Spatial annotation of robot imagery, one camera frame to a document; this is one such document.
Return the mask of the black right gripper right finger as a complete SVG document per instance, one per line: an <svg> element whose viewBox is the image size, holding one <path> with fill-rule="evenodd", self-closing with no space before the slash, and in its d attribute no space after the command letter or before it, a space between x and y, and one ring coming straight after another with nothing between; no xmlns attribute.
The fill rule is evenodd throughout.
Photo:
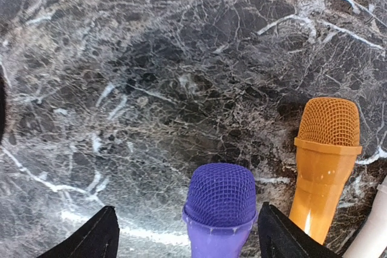
<svg viewBox="0 0 387 258"><path fill-rule="evenodd" d="M313 240L274 205L264 202L258 215L262 258L339 258Z"/></svg>

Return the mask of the beige microphone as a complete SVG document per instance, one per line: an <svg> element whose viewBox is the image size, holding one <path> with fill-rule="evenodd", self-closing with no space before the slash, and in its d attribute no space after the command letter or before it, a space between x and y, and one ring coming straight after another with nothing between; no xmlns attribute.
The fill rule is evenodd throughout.
<svg viewBox="0 0 387 258"><path fill-rule="evenodd" d="M380 257L386 249L386 178L377 186L371 212L343 257Z"/></svg>

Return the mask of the purple microphone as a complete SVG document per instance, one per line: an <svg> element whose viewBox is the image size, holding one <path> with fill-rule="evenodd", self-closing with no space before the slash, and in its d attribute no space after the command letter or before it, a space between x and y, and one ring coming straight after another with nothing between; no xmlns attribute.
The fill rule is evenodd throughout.
<svg viewBox="0 0 387 258"><path fill-rule="evenodd" d="M182 210L192 257L239 257L257 216L249 169L209 163L194 171Z"/></svg>

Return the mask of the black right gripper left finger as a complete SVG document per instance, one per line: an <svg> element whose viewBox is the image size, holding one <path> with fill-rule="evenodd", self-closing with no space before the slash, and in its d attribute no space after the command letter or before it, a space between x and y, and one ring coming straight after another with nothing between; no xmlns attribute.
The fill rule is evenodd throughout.
<svg viewBox="0 0 387 258"><path fill-rule="evenodd" d="M116 258L119 234L115 208L104 206L70 237L38 258Z"/></svg>

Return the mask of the orange microphone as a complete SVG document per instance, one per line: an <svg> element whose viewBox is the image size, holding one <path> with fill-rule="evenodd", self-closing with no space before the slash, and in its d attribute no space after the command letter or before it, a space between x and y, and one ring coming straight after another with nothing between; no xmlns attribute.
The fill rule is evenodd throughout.
<svg viewBox="0 0 387 258"><path fill-rule="evenodd" d="M344 185L362 152L356 104L334 97L310 99L294 145L298 176L289 218L323 244Z"/></svg>

